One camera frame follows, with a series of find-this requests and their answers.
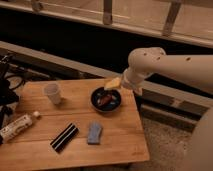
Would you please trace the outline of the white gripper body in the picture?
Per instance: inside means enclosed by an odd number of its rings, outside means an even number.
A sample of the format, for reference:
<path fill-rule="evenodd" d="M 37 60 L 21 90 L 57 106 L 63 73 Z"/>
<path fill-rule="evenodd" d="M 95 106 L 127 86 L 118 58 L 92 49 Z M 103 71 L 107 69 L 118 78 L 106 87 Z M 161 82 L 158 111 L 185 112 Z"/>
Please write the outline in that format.
<path fill-rule="evenodd" d="M 136 72 L 134 72 L 131 68 L 127 68 L 124 70 L 121 77 L 121 86 L 133 90 L 137 95 L 142 95 L 142 81 L 144 77 Z"/>

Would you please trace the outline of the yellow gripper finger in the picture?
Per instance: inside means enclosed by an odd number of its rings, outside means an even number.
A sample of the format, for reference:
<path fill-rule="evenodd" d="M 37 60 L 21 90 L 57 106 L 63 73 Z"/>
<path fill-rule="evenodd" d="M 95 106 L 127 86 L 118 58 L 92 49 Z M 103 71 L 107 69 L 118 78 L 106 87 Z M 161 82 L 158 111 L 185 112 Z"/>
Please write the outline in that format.
<path fill-rule="evenodd" d="M 119 77 L 116 77 L 107 82 L 104 86 L 104 89 L 105 90 L 119 89 L 120 86 L 121 86 L 121 79 Z"/>

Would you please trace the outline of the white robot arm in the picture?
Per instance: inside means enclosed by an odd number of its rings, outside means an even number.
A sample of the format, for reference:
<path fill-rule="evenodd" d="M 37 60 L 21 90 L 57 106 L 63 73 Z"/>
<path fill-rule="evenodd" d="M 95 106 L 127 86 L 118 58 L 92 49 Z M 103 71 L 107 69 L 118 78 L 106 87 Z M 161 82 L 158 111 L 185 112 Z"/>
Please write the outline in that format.
<path fill-rule="evenodd" d="M 136 48 L 128 68 L 105 90 L 124 87 L 142 93 L 142 82 L 157 73 L 213 95 L 213 55 L 167 55 L 160 47 Z M 213 171 L 213 106 L 197 123 L 178 171 Z"/>

